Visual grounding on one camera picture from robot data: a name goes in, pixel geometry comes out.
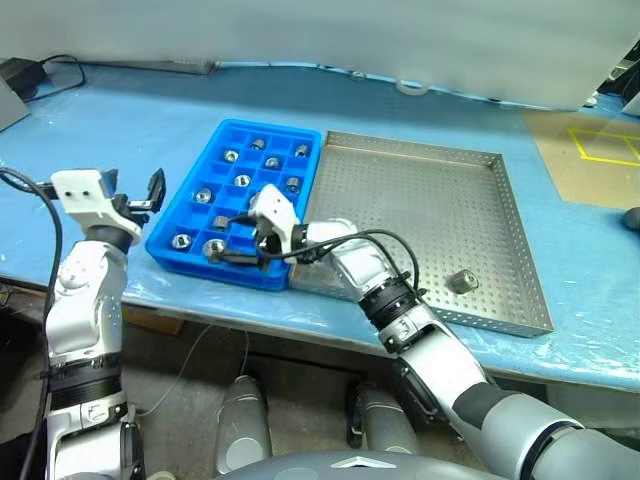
black wire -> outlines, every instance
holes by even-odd
[[[624,94],[627,93],[627,89],[631,86],[631,82],[633,82],[636,78],[640,82],[640,69],[633,72],[627,83],[624,84],[624,87],[620,91],[620,96],[624,99]]]
[[[41,98],[46,98],[46,97],[50,97],[52,95],[57,95],[58,93],[64,92],[66,90],[71,90],[72,88],[81,87],[82,85],[85,84],[85,82],[87,81],[87,77],[86,77],[86,75],[84,73],[84,68],[82,68],[82,64],[80,63],[80,61],[76,57],[74,57],[73,55],[52,55],[51,57],[47,57],[44,60],[40,60],[39,63],[40,63],[40,65],[44,65],[45,63],[50,62],[51,60],[55,60],[56,58],[69,58],[69,59],[73,60],[73,62],[78,67],[78,70],[80,71],[80,80],[78,80],[76,83],[72,83],[71,85],[66,85],[64,87],[58,88],[56,90],[53,90],[51,92],[43,93],[42,95],[38,95],[36,97],[29,98],[29,99],[25,100],[25,102],[33,102],[34,100],[40,100]]]
[[[17,184],[10,178],[8,178],[8,176],[19,180],[23,183],[23,185],[20,186],[20,184]],[[49,311],[51,310],[54,302],[54,288],[56,277],[58,275],[58,269],[60,268],[60,259],[62,256],[62,224],[60,223],[60,216],[58,215],[56,207],[51,202],[51,199],[49,199],[49,197],[47,197],[42,189],[38,187],[38,185],[29,177],[13,169],[0,167],[0,179],[2,179],[11,187],[20,190],[21,192],[33,193],[34,195],[40,197],[40,200],[43,201],[43,203],[47,207],[47,210],[49,210],[49,214],[51,215],[51,220],[53,221],[53,226],[55,229],[55,250],[53,254],[53,263],[51,265],[51,273],[49,275],[49,283],[47,284],[47,295],[44,300],[44,314],[42,317],[42,331],[44,332],[43,337],[45,375],[42,380],[42,388],[40,389],[40,400],[38,403],[36,422],[33,427],[33,431],[31,432],[29,447],[27,449],[24,462],[22,463],[22,470],[20,471],[20,480],[27,480],[29,477],[29,471],[31,470],[31,464],[33,463],[33,457],[36,452],[36,447],[38,446],[38,440],[40,439],[40,431],[42,429],[42,422],[44,420],[45,408],[47,405],[47,394],[49,393],[49,378],[47,376],[47,372],[49,371],[49,347],[47,344],[46,327],[47,315],[49,314]]]
[[[282,259],[285,259],[285,258],[297,257],[298,255],[301,255],[301,254],[304,254],[304,253],[317,252],[319,256],[314,258],[314,260],[318,260],[318,259],[322,258],[323,256],[325,256],[327,253],[329,253],[334,248],[339,247],[340,245],[342,245],[345,242],[348,242],[349,240],[362,239],[362,240],[368,240],[368,241],[374,243],[382,251],[383,255],[389,261],[389,264],[396,271],[396,273],[399,276],[402,276],[402,271],[398,268],[398,266],[396,265],[395,261],[393,260],[393,257],[391,256],[391,254],[389,254],[388,250],[386,248],[384,248],[384,246],[382,245],[382,243],[380,243],[379,240],[376,240],[371,235],[387,235],[387,236],[397,240],[404,247],[404,249],[409,254],[409,257],[411,258],[411,263],[412,263],[412,266],[413,266],[413,290],[415,290],[416,293],[417,293],[418,288],[419,288],[418,285],[420,283],[420,266],[418,264],[418,257],[413,252],[413,250],[411,249],[411,246],[409,246],[409,244],[406,242],[405,239],[403,239],[400,235],[398,235],[398,234],[396,234],[394,232],[391,232],[389,230],[383,230],[383,229],[378,229],[378,228],[369,229],[369,230],[362,230],[362,231],[360,231],[358,233],[352,233],[350,235],[343,235],[342,237],[336,237],[336,238],[332,238],[330,240],[325,240],[324,242],[318,242],[315,245],[311,245],[309,247],[299,248],[299,249],[294,250],[294,251],[289,252],[289,253],[271,254],[271,253],[265,252],[262,249],[258,249],[258,252],[263,257],[271,259],[271,260],[282,260]]]
[[[232,223],[238,223],[245,226],[256,225],[256,221],[249,215],[236,215],[235,217],[231,217],[229,220],[227,220],[227,225],[231,225]]]

perforated metal tray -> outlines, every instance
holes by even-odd
[[[329,132],[305,221],[336,217],[404,237],[443,320],[523,337],[553,331],[500,154]],[[410,270],[402,247],[381,240]],[[456,295],[446,281],[463,268],[480,287]],[[297,266],[290,286],[346,298],[323,265]]]

blue table surface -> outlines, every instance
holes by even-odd
[[[87,67],[87,77],[82,88],[34,102],[31,116],[0,133],[0,165],[37,180],[65,168],[115,167],[118,190],[130,198],[142,198],[149,176],[162,167],[170,199],[226,118],[502,153],[556,330],[537,339],[454,330],[490,368],[640,389],[638,235],[621,227],[619,210],[561,200],[521,109],[438,92],[408,97],[384,82],[312,69],[196,76]],[[617,116],[615,107],[597,114]],[[46,209],[5,187],[0,209],[0,276],[45,284],[53,254]],[[143,242],[158,218],[145,227]],[[62,221],[66,254],[82,234],[69,217]],[[130,252],[125,300],[248,330],[382,348],[355,304],[168,273],[142,245]]]

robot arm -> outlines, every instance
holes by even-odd
[[[302,225],[273,185],[260,192],[249,217],[256,221],[259,247],[304,252],[288,257],[292,263],[321,257],[337,272],[396,356],[396,369],[424,413],[448,420],[491,472],[514,480],[622,479],[637,472],[640,455],[528,395],[490,382],[471,352],[371,242],[349,240],[324,255],[309,250],[355,234],[351,222]]]
[[[58,272],[46,322],[48,480],[86,473],[145,478],[140,434],[120,384],[120,301],[127,284],[127,252],[149,219],[144,212],[159,210],[165,182],[159,170],[151,178],[147,200],[129,202],[115,194],[116,175],[65,170],[43,185],[86,235]]]

hex nut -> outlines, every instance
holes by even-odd
[[[229,217],[218,215],[213,219],[213,228],[216,228],[218,230],[226,230],[227,225],[229,225]]]
[[[212,197],[213,197],[213,194],[211,193],[211,190],[209,190],[206,187],[198,190],[196,194],[193,196],[195,201],[198,203],[209,203]]]
[[[269,157],[266,162],[264,162],[264,167],[276,170],[280,168],[280,159],[278,157]]]
[[[480,286],[478,277],[468,269],[460,270],[447,280],[447,287],[454,293],[465,294]]]
[[[291,177],[287,180],[287,191],[289,193],[300,192],[300,179],[297,177]]]
[[[207,240],[202,246],[202,254],[210,261],[217,262],[220,260],[225,249],[224,240],[212,238]]]
[[[296,157],[306,157],[309,153],[309,147],[306,145],[298,145],[296,147],[295,156]]]
[[[264,140],[262,140],[261,138],[256,138],[252,143],[251,143],[251,149],[252,150],[264,150]]]
[[[171,246],[176,250],[186,250],[191,246],[191,243],[193,243],[191,235],[186,233],[179,233],[171,239]]]
[[[233,184],[236,187],[248,187],[251,183],[251,177],[249,175],[238,175],[233,179]]]
[[[225,150],[223,158],[225,162],[236,163],[236,160],[238,160],[238,152],[236,152],[235,150]]]

